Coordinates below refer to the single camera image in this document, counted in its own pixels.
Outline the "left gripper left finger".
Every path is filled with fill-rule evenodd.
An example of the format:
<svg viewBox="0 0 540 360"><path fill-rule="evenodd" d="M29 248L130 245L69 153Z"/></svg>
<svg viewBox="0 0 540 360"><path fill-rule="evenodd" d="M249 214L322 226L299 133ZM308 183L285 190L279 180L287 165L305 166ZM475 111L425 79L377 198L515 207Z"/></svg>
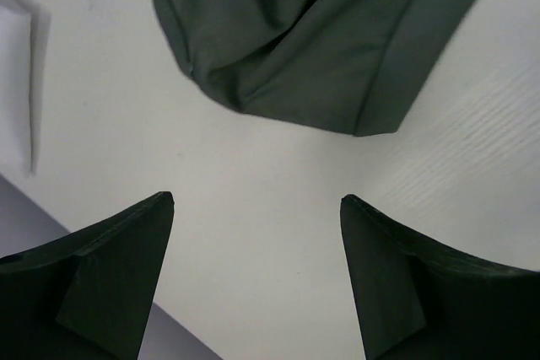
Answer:
<svg viewBox="0 0 540 360"><path fill-rule="evenodd" d="M3 359L138 357L174 218L158 192L1 259Z"/></svg>

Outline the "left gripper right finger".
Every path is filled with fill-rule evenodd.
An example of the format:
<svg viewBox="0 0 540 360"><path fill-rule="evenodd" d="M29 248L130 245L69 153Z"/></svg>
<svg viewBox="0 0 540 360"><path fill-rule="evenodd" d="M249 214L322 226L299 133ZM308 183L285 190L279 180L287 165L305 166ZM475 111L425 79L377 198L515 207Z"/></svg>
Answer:
<svg viewBox="0 0 540 360"><path fill-rule="evenodd" d="M539 275L487 261L357 196L340 223L368 359L536 359Z"/></svg>

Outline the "grey green t shirt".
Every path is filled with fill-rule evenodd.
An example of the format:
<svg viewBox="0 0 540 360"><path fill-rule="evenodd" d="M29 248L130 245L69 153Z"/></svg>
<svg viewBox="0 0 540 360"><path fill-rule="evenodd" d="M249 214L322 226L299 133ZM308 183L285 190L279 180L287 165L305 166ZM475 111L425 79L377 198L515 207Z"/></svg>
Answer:
<svg viewBox="0 0 540 360"><path fill-rule="evenodd" d="M153 0L180 70L238 113L398 130L476 0Z"/></svg>

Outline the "white t shirt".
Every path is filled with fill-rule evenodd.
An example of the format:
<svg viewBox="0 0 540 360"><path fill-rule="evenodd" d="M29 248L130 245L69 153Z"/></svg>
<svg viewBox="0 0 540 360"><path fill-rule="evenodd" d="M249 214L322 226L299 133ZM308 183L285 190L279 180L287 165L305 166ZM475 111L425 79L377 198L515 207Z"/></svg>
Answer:
<svg viewBox="0 0 540 360"><path fill-rule="evenodd" d="M32 162L31 13L1 0L1 165L28 175Z"/></svg>

